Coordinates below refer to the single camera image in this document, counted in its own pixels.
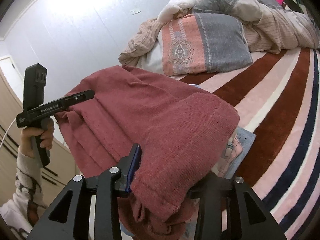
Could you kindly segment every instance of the striped blanket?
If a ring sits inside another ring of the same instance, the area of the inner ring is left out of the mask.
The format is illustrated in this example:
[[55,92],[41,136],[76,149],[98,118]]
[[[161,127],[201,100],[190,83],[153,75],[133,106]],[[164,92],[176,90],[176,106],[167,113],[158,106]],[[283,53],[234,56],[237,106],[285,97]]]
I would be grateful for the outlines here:
[[[263,200],[288,239],[298,239],[320,206],[319,52],[253,52],[229,73],[175,76],[229,102],[256,134],[236,174]],[[226,229],[226,212],[222,213]]]

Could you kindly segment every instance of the bed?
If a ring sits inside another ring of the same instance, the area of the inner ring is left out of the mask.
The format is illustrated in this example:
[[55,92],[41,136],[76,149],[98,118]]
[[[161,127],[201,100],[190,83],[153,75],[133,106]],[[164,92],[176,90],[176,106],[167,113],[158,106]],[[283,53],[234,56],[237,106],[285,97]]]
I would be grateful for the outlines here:
[[[275,0],[185,0],[187,8],[181,1],[144,22],[119,62],[199,85],[230,103],[239,127],[256,135],[236,175],[286,237],[298,239],[320,206],[315,26]],[[226,211],[222,218],[225,230]]]
[[[288,239],[298,239],[320,205],[319,51],[253,52],[228,73],[173,76],[230,103],[256,139],[236,175],[253,187]],[[226,212],[222,213],[226,229]]]

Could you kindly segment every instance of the patterned pillowcase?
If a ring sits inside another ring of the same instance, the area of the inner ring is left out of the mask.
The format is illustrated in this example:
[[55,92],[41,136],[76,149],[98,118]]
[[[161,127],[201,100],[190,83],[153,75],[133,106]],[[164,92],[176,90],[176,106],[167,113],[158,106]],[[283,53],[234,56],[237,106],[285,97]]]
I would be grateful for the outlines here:
[[169,22],[161,35],[167,76],[228,72],[252,64],[242,23],[229,15],[189,14]]

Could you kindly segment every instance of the white door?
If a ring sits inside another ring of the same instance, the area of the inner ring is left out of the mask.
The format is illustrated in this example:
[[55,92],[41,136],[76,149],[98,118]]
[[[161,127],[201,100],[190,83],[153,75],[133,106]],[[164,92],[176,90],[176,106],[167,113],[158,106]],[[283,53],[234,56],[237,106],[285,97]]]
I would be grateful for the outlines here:
[[22,102],[23,100],[23,78],[17,70],[10,57],[0,58],[0,68],[11,86],[14,93]]

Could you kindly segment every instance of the white cable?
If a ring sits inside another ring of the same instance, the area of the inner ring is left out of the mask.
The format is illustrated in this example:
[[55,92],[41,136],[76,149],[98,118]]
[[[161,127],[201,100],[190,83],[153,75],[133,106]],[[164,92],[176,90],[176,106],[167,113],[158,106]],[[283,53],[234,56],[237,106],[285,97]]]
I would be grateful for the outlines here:
[[9,128],[5,131],[4,136],[3,136],[3,138],[2,138],[2,142],[0,143],[0,150],[1,150],[1,147],[2,147],[2,145],[3,145],[3,143],[4,143],[4,139],[5,139],[6,135],[8,134],[11,126],[12,126],[13,123],[15,122],[15,120],[16,120],[16,119],[14,119],[14,120],[12,121],[12,123],[9,125]]

